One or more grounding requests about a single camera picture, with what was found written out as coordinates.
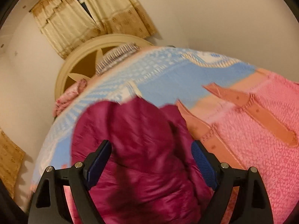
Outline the magenta puffer jacket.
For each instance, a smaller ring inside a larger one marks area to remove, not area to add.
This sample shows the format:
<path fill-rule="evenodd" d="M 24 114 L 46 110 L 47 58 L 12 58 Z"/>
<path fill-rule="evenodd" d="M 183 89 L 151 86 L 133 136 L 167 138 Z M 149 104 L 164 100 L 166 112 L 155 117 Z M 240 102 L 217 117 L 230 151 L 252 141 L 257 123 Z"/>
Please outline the magenta puffer jacket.
<path fill-rule="evenodd" d="M 100 101 L 79 117 L 71 161 L 103 140 L 112 154 L 90 195 L 106 223 L 197 223 L 212 192 L 191 154 L 192 136 L 175 105 L 136 97 Z"/>

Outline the pink and blue bed blanket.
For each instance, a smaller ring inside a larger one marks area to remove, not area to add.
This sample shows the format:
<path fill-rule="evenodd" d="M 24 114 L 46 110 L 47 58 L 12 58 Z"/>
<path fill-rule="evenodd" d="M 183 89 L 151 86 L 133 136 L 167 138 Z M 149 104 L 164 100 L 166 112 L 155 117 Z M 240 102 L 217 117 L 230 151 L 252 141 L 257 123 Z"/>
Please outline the pink and blue bed blanket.
<path fill-rule="evenodd" d="M 298 223 L 298 83 L 238 59 L 180 48 L 144 49 L 94 75 L 51 126 L 30 189 L 45 168 L 71 164 L 71 137 L 84 110 L 139 96 L 178 106 L 189 132 L 224 161 L 256 166 L 275 223 Z"/>

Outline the folded pink floral blanket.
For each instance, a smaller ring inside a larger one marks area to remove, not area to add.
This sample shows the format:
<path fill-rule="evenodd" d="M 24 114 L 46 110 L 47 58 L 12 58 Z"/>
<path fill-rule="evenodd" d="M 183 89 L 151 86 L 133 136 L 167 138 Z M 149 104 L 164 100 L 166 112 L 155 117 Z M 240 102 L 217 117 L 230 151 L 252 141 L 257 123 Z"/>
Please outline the folded pink floral blanket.
<path fill-rule="evenodd" d="M 70 86 L 56 101 L 53 117 L 58 117 L 87 87 L 86 79 L 81 79 Z"/>

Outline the cream wooden headboard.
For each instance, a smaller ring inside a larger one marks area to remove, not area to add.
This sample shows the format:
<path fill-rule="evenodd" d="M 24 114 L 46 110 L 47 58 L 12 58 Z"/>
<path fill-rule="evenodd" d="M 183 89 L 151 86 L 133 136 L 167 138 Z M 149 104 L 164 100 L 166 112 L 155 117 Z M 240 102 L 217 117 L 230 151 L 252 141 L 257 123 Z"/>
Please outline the cream wooden headboard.
<path fill-rule="evenodd" d="M 109 50 L 125 43 L 138 46 L 152 46 L 145 39 L 129 34 L 108 34 L 92 38 L 72 51 L 58 73 L 54 97 L 57 99 L 76 81 L 88 80 L 95 74 L 96 64 Z"/>

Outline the striped grey pillow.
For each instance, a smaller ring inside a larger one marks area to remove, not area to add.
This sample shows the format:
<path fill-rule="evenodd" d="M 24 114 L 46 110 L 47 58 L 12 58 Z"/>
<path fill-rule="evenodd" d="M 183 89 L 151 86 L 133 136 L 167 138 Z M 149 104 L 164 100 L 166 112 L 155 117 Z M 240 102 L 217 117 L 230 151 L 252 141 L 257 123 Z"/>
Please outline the striped grey pillow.
<path fill-rule="evenodd" d="M 113 66 L 119 64 L 127 57 L 138 52 L 140 47 L 136 43 L 125 43 L 108 51 L 102 59 L 100 59 L 95 67 L 95 74 L 101 75 L 110 70 Z"/>

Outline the beige curtain behind headboard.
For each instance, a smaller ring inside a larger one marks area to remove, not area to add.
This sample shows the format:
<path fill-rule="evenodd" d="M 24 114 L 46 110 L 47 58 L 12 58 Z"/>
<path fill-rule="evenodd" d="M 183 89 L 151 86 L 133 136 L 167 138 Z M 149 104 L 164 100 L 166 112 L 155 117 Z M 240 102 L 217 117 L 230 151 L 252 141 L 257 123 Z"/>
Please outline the beige curtain behind headboard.
<path fill-rule="evenodd" d="M 98 36 L 129 34 L 148 38 L 157 32 L 138 0 L 40 0 L 31 13 L 62 59 Z"/>

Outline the beige curtain on side wall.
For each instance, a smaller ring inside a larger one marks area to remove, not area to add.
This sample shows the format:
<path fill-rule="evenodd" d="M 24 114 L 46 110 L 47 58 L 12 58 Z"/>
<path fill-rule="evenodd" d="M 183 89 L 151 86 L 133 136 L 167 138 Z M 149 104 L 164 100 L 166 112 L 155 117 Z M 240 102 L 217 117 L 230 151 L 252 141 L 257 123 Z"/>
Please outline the beige curtain on side wall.
<path fill-rule="evenodd" d="M 1 180 L 8 190 L 12 199 L 14 199 L 15 185 L 17 177 L 22 166 L 25 152 L 18 147 L 1 130 L 0 135 L 0 172 Z"/>

